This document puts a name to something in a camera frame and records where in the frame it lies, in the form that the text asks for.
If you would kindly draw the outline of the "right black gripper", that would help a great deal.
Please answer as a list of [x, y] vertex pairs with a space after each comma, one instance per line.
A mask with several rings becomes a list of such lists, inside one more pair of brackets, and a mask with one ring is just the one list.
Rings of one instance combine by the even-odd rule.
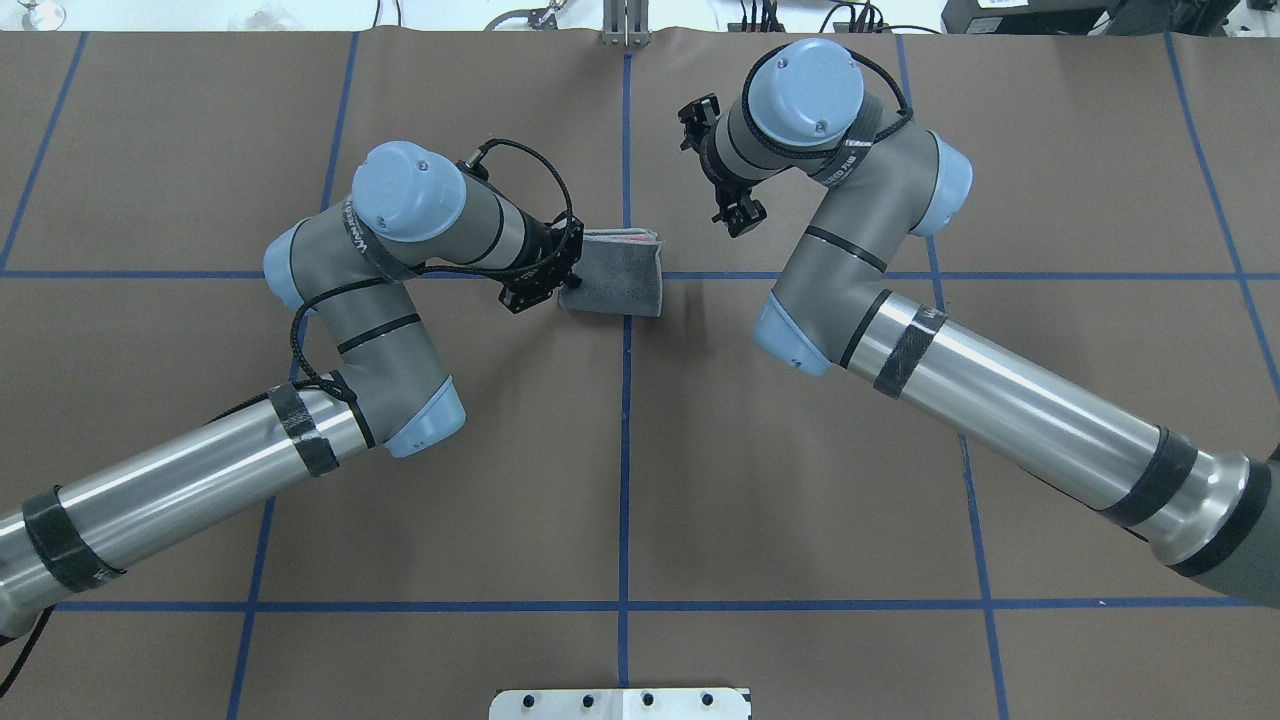
[[718, 97], [708, 94], [694, 99], [678, 111], [684, 127], [680, 150], [698, 154], [704, 176], [714, 187], [718, 211], [712, 222], [724, 225], [731, 238], [753, 231], [764, 219], [767, 210], [753, 197], [753, 190], [762, 179], [751, 179], [733, 172], [721, 156], [717, 128], [721, 108]]

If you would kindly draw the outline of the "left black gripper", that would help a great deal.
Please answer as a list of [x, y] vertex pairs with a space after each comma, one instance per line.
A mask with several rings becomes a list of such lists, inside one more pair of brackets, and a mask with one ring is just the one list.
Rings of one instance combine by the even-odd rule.
[[582, 256], [584, 224], [572, 214], [561, 214], [556, 223], [534, 223], [526, 240], [534, 241], [535, 258], [498, 274], [499, 302], [518, 314], [545, 302], [558, 288], [576, 290], [582, 278], [575, 266]]

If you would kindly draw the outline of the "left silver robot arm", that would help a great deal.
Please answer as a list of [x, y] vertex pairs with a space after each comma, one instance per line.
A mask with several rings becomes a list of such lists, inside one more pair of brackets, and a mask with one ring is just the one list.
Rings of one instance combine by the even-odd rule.
[[3, 516], [3, 641], [42, 611], [369, 448], [406, 457], [454, 434], [465, 410], [407, 291], [433, 273], [500, 283], [521, 313], [575, 287], [582, 223], [549, 222], [488, 179], [489, 140], [454, 163], [408, 141], [372, 149], [349, 192], [264, 255], [292, 310], [300, 377], [205, 425]]

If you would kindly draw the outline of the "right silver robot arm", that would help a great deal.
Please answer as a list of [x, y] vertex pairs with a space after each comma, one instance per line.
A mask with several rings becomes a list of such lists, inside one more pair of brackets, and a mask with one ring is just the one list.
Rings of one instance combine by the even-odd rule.
[[838, 368], [1005, 457], [1215, 593], [1277, 606], [1277, 456], [1212, 452], [893, 290], [909, 237], [934, 242], [974, 184], [969, 158], [919, 122], [905, 67], [831, 38], [763, 53], [736, 97], [677, 114], [680, 147], [731, 237], [768, 217], [760, 184], [791, 170], [824, 191], [754, 322], [755, 343], [822, 377]]

